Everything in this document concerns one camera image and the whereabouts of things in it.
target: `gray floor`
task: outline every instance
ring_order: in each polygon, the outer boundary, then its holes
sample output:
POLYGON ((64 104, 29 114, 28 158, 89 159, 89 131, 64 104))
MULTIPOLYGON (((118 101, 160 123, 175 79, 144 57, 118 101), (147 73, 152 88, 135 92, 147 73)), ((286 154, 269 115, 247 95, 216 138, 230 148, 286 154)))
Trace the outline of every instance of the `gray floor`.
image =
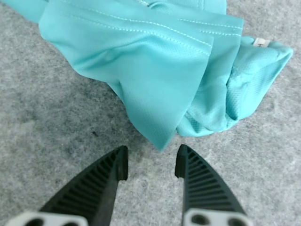
POLYGON ((77 75, 35 24, 0 4, 0 225, 37 210, 109 150, 130 148, 112 226, 179 226, 186 143, 223 176, 257 226, 301 226, 301 3, 229 0, 245 34, 295 50, 256 113, 230 131, 175 137, 158 153, 128 121, 104 83, 77 75))

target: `black rubber pad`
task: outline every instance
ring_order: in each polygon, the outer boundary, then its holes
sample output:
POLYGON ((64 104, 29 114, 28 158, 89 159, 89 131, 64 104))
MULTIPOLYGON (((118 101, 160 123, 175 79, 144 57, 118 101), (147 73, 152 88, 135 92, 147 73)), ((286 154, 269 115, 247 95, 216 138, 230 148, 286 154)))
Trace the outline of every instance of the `black rubber pad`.
POLYGON ((128 148, 121 146, 74 177, 40 211, 83 216, 89 226, 108 226, 118 182, 127 180, 127 172, 128 148))
POLYGON ((183 214, 190 208, 245 213, 223 179, 186 145, 178 151, 175 175, 184 178, 183 214))

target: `teal fabric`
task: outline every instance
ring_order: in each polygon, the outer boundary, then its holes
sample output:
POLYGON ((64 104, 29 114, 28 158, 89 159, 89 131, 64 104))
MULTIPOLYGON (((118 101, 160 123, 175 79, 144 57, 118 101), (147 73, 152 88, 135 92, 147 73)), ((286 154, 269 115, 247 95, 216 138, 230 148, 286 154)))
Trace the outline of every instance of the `teal fabric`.
POLYGON ((38 21, 75 71, 108 83, 161 150, 176 132, 204 136, 251 115, 293 53, 241 37, 225 0, 5 2, 38 21))

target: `white stitching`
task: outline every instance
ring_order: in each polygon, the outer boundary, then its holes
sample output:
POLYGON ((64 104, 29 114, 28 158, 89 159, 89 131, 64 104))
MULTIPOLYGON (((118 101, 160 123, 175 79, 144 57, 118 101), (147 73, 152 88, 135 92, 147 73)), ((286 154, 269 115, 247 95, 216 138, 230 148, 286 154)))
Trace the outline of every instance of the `white stitching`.
POLYGON ((204 23, 204 22, 200 22, 200 21, 186 20, 186 19, 178 19, 178 20, 191 22, 191 23, 196 23, 196 24, 205 24, 205 25, 212 25, 212 26, 219 26, 219 27, 229 27, 229 28, 235 28, 235 29, 242 30, 241 27, 235 27, 235 26, 229 26, 229 25, 223 25, 223 24, 210 24, 210 23, 204 23))
POLYGON ((115 19, 119 19, 119 20, 130 21, 130 22, 146 23, 146 24, 152 24, 152 25, 164 27, 164 28, 169 29, 169 30, 171 30, 171 31, 173 31, 173 32, 176 32, 176 33, 178 33, 178 34, 184 35, 184 36, 187 37, 187 38, 190 38, 190 39, 192 39, 192 40, 195 40, 195 41, 197 41, 197 42, 200 42, 200 43, 202 43, 202 44, 205 44, 205 45, 207 45, 207 46, 212 47, 212 46, 211 46, 209 43, 207 43, 207 42, 204 42, 204 41, 198 40, 198 39, 196 39, 196 38, 193 38, 193 37, 191 37, 191 36, 189 36, 189 35, 187 35, 187 34, 185 34, 185 33, 182 33, 182 32, 180 32, 180 31, 177 31, 177 30, 173 29, 173 28, 167 27, 167 26, 165 26, 165 25, 163 25, 163 24, 158 24, 158 23, 154 23, 154 22, 150 22, 150 21, 140 21, 140 20, 132 20, 132 19, 127 19, 127 18, 121 18, 121 17, 118 17, 118 16, 113 16, 113 15, 109 15, 109 14, 103 13, 103 12, 98 11, 98 10, 95 10, 95 9, 84 8, 84 7, 81 7, 81 6, 79 6, 79 5, 75 5, 75 4, 73 4, 73 3, 71 3, 71 2, 68 2, 68 1, 65 1, 65 0, 60 0, 60 1, 66 3, 66 4, 69 4, 69 5, 71 5, 71 6, 77 7, 77 8, 81 8, 81 9, 84 9, 84 10, 96 12, 96 13, 98 13, 98 14, 102 14, 102 15, 109 16, 109 17, 112 17, 112 18, 115 18, 115 19))
POLYGON ((221 32, 211 32, 211 31, 203 31, 203 30, 199 30, 202 33, 208 33, 208 34, 219 34, 219 35, 225 35, 225 36, 238 36, 240 37, 240 34, 228 34, 228 33, 221 33, 221 32))
POLYGON ((177 41, 177 40, 171 39, 171 38, 169 38, 169 37, 160 35, 160 34, 155 33, 155 32, 148 32, 148 31, 144 31, 144 30, 133 30, 133 29, 117 28, 117 27, 107 26, 107 25, 104 25, 104 24, 99 23, 99 22, 91 21, 91 20, 88 20, 88 19, 85 19, 85 18, 82 18, 82 17, 79 17, 79 16, 75 16, 75 15, 71 15, 71 14, 66 14, 66 15, 67 15, 67 16, 70 16, 70 17, 74 17, 74 18, 76 18, 76 19, 80 19, 80 20, 83 20, 83 21, 87 21, 87 22, 92 23, 92 24, 100 25, 100 26, 107 27, 107 28, 114 29, 114 30, 118 30, 118 31, 126 31, 126 32, 142 32, 142 33, 146 33, 146 34, 156 35, 156 36, 158 36, 158 37, 160 37, 160 38, 166 39, 166 40, 168 40, 168 41, 172 41, 172 42, 177 43, 177 44, 180 44, 180 45, 183 45, 184 47, 188 47, 188 48, 190 48, 190 49, 192 49, 192 50, 194 50, 194 51, 196 51, 196 52, 198 52, 198 53, 202 53, 202 54, 204 54, 204 55, 206 55, 206 56, 210 56, 210 54, 208 54, 208 53, 206 53, 206 52, 204 52, 204 51, 201 51, 201 50, 199 50, 199 49, 197 49, 197 48, 193 48, 193 47, 190 46, 190 45, 187 45, 187 44, 185 44, 185 43, 182 43, 182 42, 179 42, 179 41, 177 41))

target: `clothing tag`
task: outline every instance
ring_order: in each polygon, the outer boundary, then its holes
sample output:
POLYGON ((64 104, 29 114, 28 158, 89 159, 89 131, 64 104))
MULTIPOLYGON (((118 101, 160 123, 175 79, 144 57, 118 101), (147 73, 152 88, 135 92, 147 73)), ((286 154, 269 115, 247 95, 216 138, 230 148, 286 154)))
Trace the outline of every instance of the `clothing tag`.
POLYGON ((268 47, 269 44, 271 43, 271 40, 265 40, 265 39, 262 39, 262 38, 257 38, 255 40, 255 42, 253 43, 253 46, 256 46, 256 47, 268 47))

